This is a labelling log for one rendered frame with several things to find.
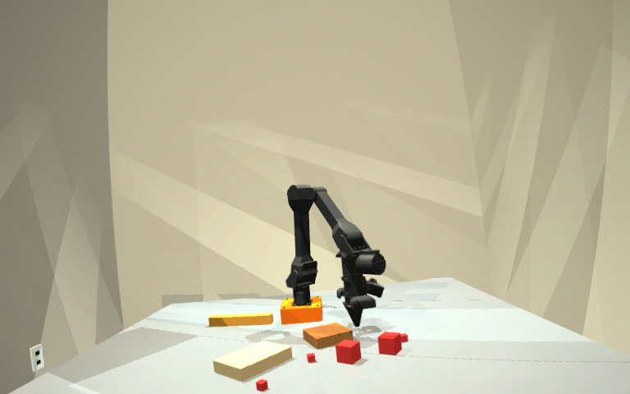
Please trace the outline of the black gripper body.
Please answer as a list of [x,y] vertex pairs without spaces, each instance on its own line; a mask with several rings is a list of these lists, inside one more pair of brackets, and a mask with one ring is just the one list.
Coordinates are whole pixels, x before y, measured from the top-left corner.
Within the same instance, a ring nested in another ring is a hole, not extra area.
[[376,307],[376,300],[369,295],[363,295],[363,281],[365,276],[358,274],[343,274],[341,280],[344,281],[344,287],[339,288],[337,297],[345,298],[345,303],[350,303],[353,310],[369,309]]

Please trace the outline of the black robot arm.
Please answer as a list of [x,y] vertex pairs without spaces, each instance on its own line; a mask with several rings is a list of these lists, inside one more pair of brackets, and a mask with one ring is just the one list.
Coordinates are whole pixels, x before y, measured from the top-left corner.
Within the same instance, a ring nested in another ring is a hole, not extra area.
[[[363,233],[345,219],[324,187],[292,185],[287,190],[288,203],[294,212],[295,257],[291,263],[286,287],[293,289],[291,306],[311,305],[309,285],[315,284],[317,261],[310,254],[309,210],[313,202],[332,229],[332,237],[340,252],[343,274],[382,275],[386,261],[379,249],[371,250]],[[359,248],[360,247],[360,248]],[[370,294],[381,298],[385,287],[370,278],[363,281],[363,296]]]

